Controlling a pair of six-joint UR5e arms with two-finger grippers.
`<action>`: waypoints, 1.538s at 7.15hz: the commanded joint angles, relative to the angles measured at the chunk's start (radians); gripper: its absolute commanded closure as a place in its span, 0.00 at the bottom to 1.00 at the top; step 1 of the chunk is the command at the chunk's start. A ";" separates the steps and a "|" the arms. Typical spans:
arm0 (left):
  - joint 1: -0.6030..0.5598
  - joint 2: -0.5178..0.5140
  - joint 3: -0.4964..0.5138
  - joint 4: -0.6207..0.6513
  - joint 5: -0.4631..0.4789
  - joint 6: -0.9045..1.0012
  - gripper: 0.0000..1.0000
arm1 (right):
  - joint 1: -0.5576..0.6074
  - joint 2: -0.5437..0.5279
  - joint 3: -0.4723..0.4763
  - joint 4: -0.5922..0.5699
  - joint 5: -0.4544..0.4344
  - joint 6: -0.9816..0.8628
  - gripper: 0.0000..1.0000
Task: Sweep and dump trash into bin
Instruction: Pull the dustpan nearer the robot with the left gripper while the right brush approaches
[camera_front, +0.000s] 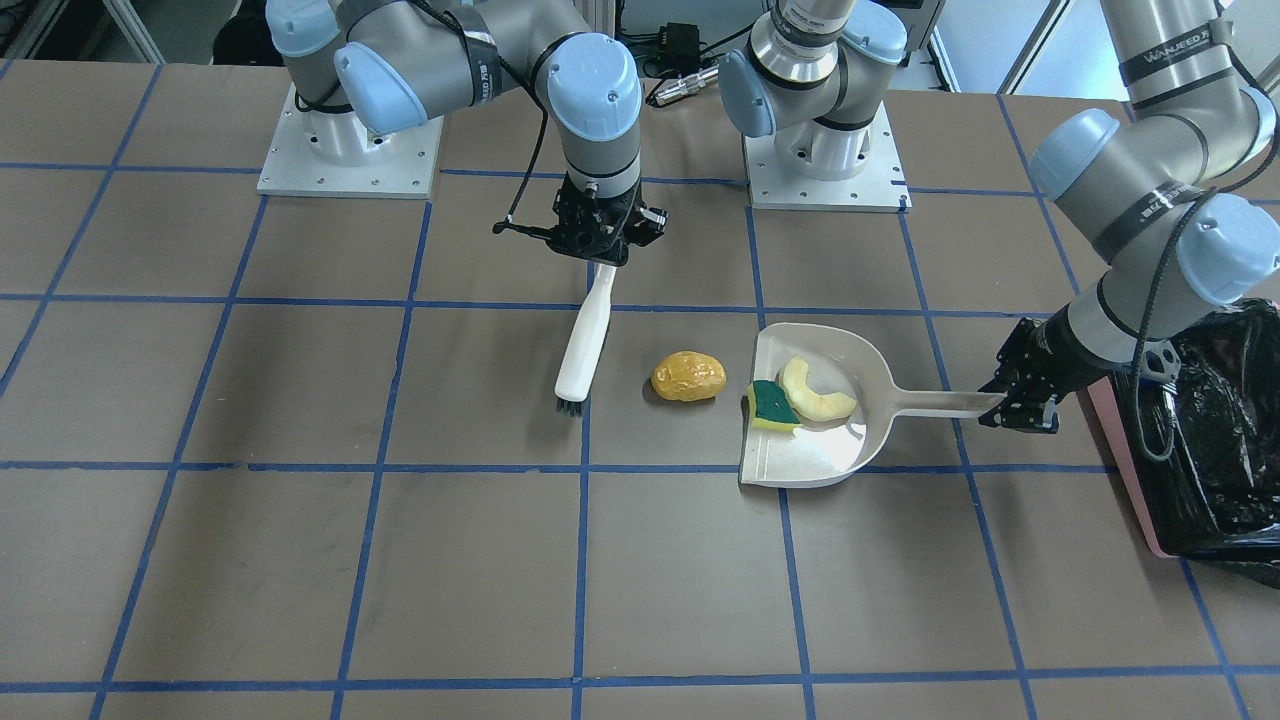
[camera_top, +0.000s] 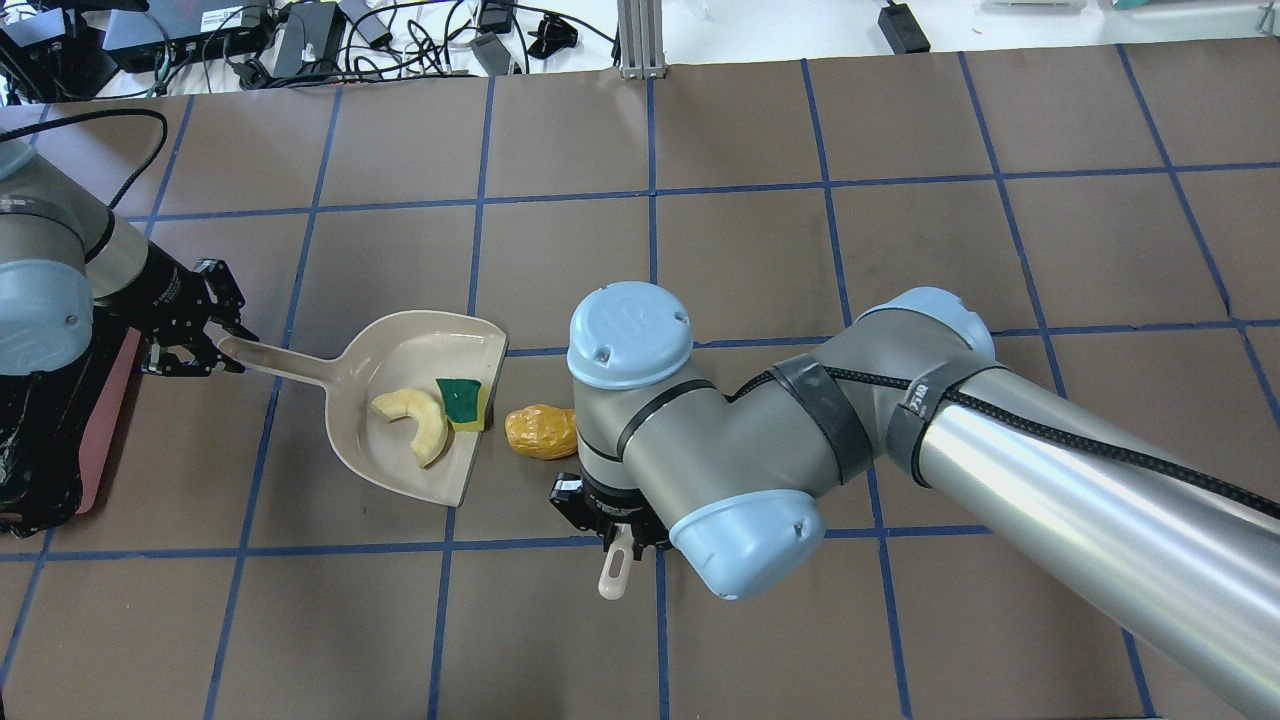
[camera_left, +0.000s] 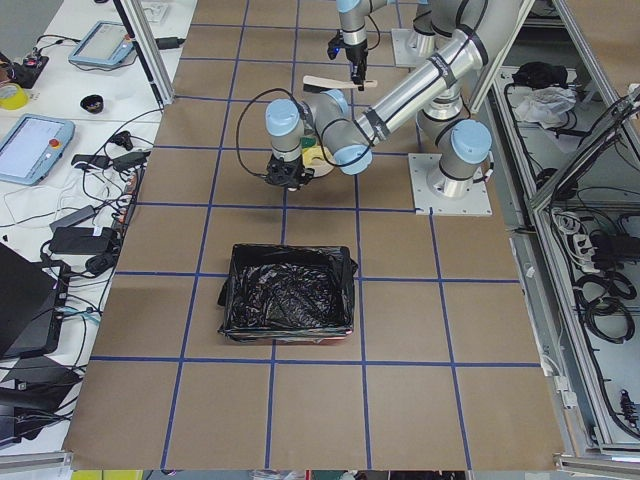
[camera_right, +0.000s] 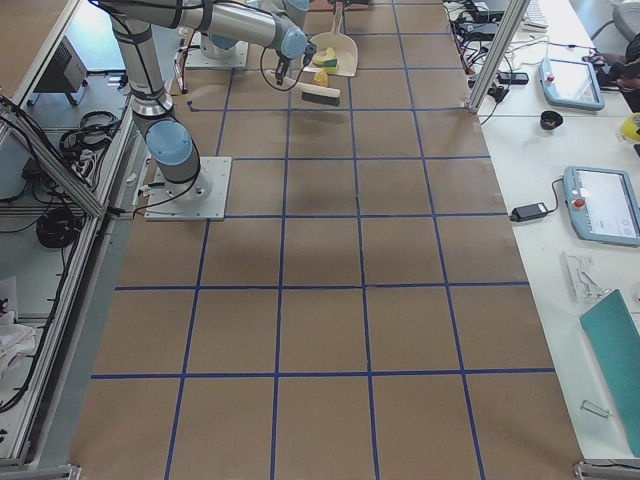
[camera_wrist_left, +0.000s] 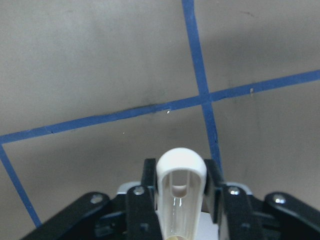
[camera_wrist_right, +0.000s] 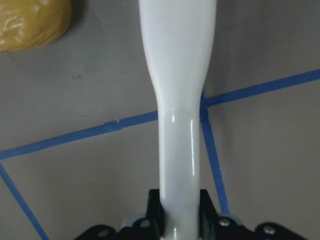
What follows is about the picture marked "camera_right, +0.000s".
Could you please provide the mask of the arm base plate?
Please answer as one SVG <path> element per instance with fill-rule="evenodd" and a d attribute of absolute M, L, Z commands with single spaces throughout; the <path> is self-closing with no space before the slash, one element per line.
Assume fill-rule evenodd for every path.
<path fill-rule="evenodd" d="M 150 190 L 151 206 L 144 210 L 144 218 L 153 221 L 223 220 L 231 168 L 231 157 L 202 157 L 200 173 L 193 186 L 189 182 L 167 183 L 157 168 L 154 183 L 161 183 L 161 186 Z"/>
<path fill-rule="evenodd" d="M 208 37 L 196 33 L 187 55 L 187 69 L 230 70 L 244 69 L 248 57 L 249 44 L 239 41 L 229 48 L 215 45 Z"/>

